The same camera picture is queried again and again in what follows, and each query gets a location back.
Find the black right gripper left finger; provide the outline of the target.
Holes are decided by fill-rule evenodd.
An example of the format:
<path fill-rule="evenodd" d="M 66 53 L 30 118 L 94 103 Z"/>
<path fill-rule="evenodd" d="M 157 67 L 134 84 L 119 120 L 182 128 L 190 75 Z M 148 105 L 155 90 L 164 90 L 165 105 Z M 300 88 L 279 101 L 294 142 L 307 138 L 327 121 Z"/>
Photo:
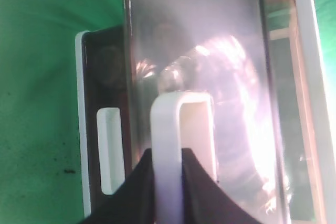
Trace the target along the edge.
<path fill-rule="evenodd" d="M 148 148 L 118 190 L 80 223 L 154 222 L 154 172 L 152 150 Z"/>

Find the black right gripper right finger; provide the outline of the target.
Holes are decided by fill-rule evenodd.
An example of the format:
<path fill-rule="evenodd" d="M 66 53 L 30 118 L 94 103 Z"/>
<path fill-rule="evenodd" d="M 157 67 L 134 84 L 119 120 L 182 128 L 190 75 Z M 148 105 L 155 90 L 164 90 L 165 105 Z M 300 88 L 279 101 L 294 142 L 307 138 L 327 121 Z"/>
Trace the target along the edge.
<path fill-rule="evenodd" d="M 182 149 L 184 223 L 259 223 L 211 179 L 190 148 Z"/>

